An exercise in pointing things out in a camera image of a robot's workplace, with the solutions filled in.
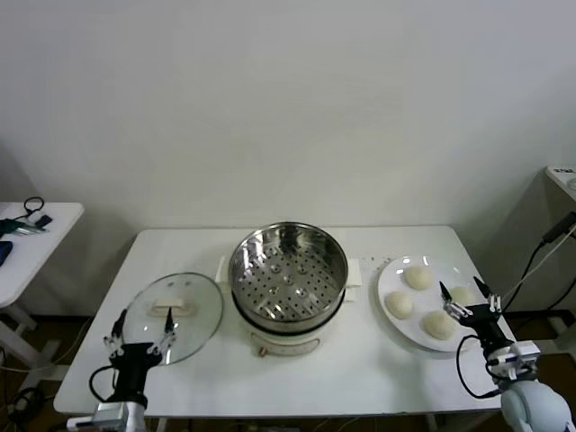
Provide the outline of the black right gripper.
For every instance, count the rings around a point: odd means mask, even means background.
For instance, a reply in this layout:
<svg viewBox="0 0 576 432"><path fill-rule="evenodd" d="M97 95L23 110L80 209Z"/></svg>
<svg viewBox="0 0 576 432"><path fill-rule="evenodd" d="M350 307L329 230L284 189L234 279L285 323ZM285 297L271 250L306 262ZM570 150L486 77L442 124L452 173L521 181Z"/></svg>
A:
<svg viewBox="0 0 576 432"><path fill-rule="evenodd" d="M466 308L456 302L445 285L440 282L441 296L444 311L456 321L463 319L463 326L472 329L479 338L484 354L493 352L511 345L498 323L500 319L501 297L478 277L474 277L478 289L488 304L467 306Z"/></svg>

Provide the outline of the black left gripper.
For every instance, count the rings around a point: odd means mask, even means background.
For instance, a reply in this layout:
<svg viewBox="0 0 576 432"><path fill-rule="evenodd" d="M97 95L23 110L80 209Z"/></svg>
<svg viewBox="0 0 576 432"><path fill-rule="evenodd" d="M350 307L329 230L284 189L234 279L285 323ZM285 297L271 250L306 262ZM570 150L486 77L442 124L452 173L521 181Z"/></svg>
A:
<svg viewBox="0 0 576 432"><path fill-rule="evenodd" d="M127 310L113 323L111 333L103 337L113 369L118 372L110 402L147 402L144 394L148 371L156 366L156 356L165 356L174 344L172 308L166 314L164 332L157 342L123 344L122 330Z"/></svg>

